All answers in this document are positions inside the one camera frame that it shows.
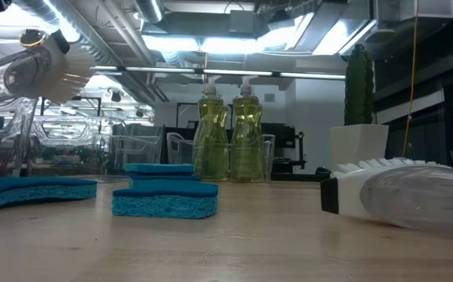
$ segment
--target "sponge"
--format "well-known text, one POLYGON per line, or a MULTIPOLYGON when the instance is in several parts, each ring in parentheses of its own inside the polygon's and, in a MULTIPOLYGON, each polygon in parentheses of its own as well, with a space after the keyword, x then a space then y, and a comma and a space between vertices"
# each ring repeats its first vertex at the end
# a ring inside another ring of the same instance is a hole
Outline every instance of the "sponge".
POLYGON ((203 219, 214 215, 217 206, 217 185, 148 180, 144 189, 115 190, 111 208, 114 215, 203 219))
POLYGON ((60 177, 0 178, 0 207, 37 199, 96 197, 96 181, 60 177))
POLYGON ((126 164, 125 172, 129 175, 181 175, 194 174, 191 164, 126 164))
POLYGON ((190 164, 127 164, 125 173, 131 178, 129 187, 144 186, 146 180, 191 180, 200 181, 197 176, 192 176, 194 166, 190 164))

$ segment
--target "green cactus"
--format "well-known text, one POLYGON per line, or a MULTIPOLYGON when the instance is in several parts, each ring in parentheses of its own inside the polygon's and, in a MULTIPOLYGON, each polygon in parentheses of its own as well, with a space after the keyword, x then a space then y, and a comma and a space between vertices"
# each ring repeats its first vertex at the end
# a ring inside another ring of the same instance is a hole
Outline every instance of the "green cactus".
POLYGON ((345 80, 345 125, 371 124, 373 67, 364 46, 356 45, 348 59, 345 80))
POLYGON ((373 122, 373 88, 375 83, 373 77, 375 73, 373 72, 373 61, 369 56, 368 51, 365 52, 366 58, 366 93, 364 98, 364 123, 371 124, 373 122))

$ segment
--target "wooden table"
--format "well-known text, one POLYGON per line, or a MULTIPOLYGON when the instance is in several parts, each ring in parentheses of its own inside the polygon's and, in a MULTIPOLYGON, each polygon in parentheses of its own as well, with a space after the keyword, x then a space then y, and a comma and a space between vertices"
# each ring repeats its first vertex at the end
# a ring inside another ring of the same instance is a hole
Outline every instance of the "wooden table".
POLYGON ((316 183, 221 185, 203 220, 94 200, 0 210, 0 281, 453 281, 453 239, 320 210, 316 183))

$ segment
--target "yellow dish soap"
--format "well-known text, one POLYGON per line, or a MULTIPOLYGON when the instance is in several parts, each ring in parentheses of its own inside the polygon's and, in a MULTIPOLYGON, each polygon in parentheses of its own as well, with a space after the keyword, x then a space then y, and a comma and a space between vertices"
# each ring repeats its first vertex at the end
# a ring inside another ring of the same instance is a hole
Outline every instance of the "yellow dish soap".
POLYGON ((205 95, 198 100, 201 120, 194 137, 194 174, 203 180, 228 180, 228 138, 225 118, 228 107, 218 95, 215 78, 210 78, 205 95))
POLYGON ((262 106, 252 94, 251 77, 243 77, 241 94, 234 98, 236 117, 231 145, 230 179, 239 182, 261 182, 263 172, 262 106))

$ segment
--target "potted plant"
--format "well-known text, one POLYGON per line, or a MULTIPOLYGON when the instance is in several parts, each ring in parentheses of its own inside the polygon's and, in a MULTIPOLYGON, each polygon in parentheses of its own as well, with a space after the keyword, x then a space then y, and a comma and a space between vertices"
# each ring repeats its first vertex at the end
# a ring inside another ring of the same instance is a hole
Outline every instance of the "potted plant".
POLYGON ((345 79, 345 125, 331 128, 332 163, 356 164, 385 157, 388 125, 373 122, 373 62, 364 46, 348 58, 345 79))

